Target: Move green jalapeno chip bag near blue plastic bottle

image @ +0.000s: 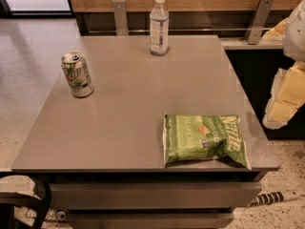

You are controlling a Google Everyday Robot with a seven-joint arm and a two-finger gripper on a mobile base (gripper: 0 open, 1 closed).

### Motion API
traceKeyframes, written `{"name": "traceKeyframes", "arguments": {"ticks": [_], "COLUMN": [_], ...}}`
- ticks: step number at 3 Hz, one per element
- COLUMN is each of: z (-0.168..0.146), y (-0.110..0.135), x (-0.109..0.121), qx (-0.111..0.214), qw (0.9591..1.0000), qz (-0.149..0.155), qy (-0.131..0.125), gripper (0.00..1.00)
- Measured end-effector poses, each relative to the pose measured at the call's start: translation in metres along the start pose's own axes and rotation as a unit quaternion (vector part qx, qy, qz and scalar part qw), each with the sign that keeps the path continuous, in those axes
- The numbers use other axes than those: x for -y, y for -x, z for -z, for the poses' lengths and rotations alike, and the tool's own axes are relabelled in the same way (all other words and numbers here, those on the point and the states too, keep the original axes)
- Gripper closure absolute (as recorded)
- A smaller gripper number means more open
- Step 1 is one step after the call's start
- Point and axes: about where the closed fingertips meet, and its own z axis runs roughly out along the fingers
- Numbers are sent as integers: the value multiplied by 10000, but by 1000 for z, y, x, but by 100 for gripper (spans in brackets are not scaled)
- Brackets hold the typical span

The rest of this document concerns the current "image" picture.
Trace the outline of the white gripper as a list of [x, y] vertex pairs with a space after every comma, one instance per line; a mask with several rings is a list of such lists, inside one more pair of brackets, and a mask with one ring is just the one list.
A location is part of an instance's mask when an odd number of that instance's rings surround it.
[[[288, 19], [266, 31], [262, 40], [279, 43], [283, 40], [286, 56], [295, 61], [305, 61], [305, 0], [299, 3]], [[305, 63], [295, 62], [288, 70], [279, 68], [274, 76], [263, 125], [272, 130], [282, 128], [304, 104]]]

